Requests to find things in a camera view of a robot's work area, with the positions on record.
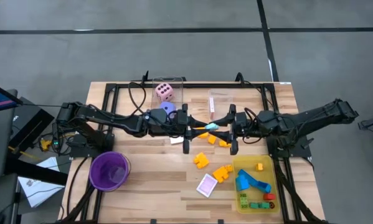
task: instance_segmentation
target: pink dice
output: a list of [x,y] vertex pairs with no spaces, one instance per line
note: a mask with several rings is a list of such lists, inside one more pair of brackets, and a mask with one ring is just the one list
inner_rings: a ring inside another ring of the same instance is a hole
[[156,87],[156,95],[161,101],[170,101],[174,97],[174,90],[168,83],[160,83]]

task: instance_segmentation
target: red toy block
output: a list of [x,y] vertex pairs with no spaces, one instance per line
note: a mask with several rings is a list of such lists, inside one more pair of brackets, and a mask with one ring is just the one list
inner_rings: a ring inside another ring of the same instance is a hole
[[276,196],[274,194],[271,194],[271,193],[263,194],[263,199],[264,200],[274,200],[274,199],[276,199]]

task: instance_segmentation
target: clear plastic box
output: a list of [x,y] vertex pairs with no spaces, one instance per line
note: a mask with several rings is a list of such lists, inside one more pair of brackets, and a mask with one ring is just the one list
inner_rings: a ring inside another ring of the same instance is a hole
[[151,109],[160,108],[161,100],[156,94],[156,87],[162,83],[168,83],[173,89],[173,98],[176,109],[181,109],[183,104],[183,79],[181,77],[158,77],[152,80]]
[[233,103],[234,91],[213,88],[209,90],[209,118],[211,121],[223,118]]

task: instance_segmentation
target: paper sheet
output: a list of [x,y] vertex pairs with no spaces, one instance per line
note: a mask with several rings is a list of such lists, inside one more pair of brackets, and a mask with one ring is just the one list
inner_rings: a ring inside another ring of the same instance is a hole
[[[55,157],[51,157],[43,162],[40,162],[37,164],[37,166],[50,167],[49,169],[59,171]],[[50,183],[42,182],[40,180],[33,180],[33,179],[25,178],[25,177],[18,177],[18,179],[24,190],[24,193],[26,193],[26,197],[32,208],[37,207],[42,202],[45,202],[50,196],[52,196],[53,194],[55,194],[56,192],[64,188],[64,186],[62,185],[50,184]],[[50,190],[50,191],[41,192],[41,193],[38,193],[38,194],[35,194],[29,197],[30,195],[36,192],[39,192],[39,191],[43,191],[43,190]]]

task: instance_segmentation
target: yellow toy block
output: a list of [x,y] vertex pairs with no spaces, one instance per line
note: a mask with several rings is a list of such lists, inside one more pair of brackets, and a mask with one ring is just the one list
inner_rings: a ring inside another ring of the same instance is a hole
[[214,171],[212,175],[214,176],[215,179],[218,180],[219,183],[222,183],[224,180],[228,179],[229,177],[228,170],[224,166],[219,167],[219,169]]
[[217,140],[217,137],[213,136],[210,134],[210,137],[209,137],[209,143],[210,144],[214,144],[215,143],[215,140]]
[[193,162],[196,164],[198,169],[201,169],[210,163],[203,152],[198,153],[198,155],[196,155],[196,157],[194,158]]
[[262,165],[262,163],[258,163],[255,169],[257,171],[263,171],[263,165]]
[[234,168],[232,167],[232,165],[226,165],[225,168],[226,168],[226,170],[228,172],[232,172],[234,170]]
[[230,147],[232,144],[231,143],[226,143],[224,140],[219,141],[219,146],[220,147]]
[[209,136],[209,133],[206,132],[204,134],[199,135],[198,138],[207,138],[208,136]]

